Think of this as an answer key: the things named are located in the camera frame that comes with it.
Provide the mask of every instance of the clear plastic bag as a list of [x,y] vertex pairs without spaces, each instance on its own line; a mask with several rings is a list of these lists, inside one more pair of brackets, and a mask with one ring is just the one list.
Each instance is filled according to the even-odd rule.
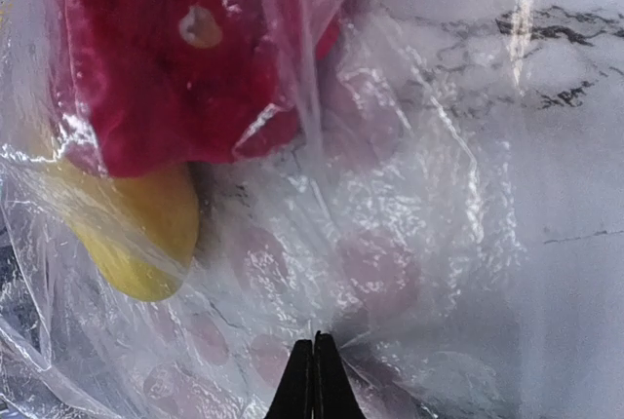
[[[54,137],[44,17],[55,1],[16,0],[4,39],[3,212],[21,276],[3,295],[35,308],[31,323],[0,319],[10,399],[58,418],[261,418],[289,347],[321,329],[369,418],[517,413],[518,312],[529,311],[514,287],[525,254],[511,139],[523,115],[510,106],[521,98],[525,1],[476,0],[478,15],[436,3],[419,17],[408,0],[297,0],[301,46],[287,37],[279,66],[303,134],[263,159],[193,167],[199,199],[188,207],[201,225],[189,226],[199,237],[188,269],[116,192],[101,199],[118,179],[80,172],[103,181],[85,193],[55,169],[65,150],[31,153],[30,133]],[[277,31],[286,25],[271,15]],[[315,60],[336,15],[338,42]],[[179,209],[145,198],[165,220]],[[85,241],[85,227],[165,275],[154,299],[177,293],[141,302],[113,288],[94,237],[90,256],[75,235]],[[120,286],[118,275],[107,276]],[[25,398],[29,382],[63,407]]]

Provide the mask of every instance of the black tongs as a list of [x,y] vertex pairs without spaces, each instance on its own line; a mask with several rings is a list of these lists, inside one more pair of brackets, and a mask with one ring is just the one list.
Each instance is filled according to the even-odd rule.
[[333,338],[317,333],[294,343],[265,419],[366,419]]

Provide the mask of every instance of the yellow fruit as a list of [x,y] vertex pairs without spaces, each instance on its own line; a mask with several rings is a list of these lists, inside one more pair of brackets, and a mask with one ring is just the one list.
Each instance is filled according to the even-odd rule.
[[186,165],[134,179],[94,177],[64,160],[46,169],[48,201],[113,287],[142,301],[179,289],[199,233],[199,204]]

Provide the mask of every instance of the red fruit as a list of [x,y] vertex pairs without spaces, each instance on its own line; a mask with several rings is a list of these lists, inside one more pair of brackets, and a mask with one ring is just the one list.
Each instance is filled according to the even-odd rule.
[[[298,0],[59,4],[53,124],[82,169],[139,176],[232,162],[296,135]],[[334,25],[328,34],[319,57]]]

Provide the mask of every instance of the white marble surface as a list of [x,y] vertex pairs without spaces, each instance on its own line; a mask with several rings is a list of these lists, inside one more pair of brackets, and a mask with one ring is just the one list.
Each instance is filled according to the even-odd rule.
[[382,1],[427,62],[451,73],[462,112],[480,98],[509,109],[527,247],[516,297],[523,417],[617,417],[624,0]]

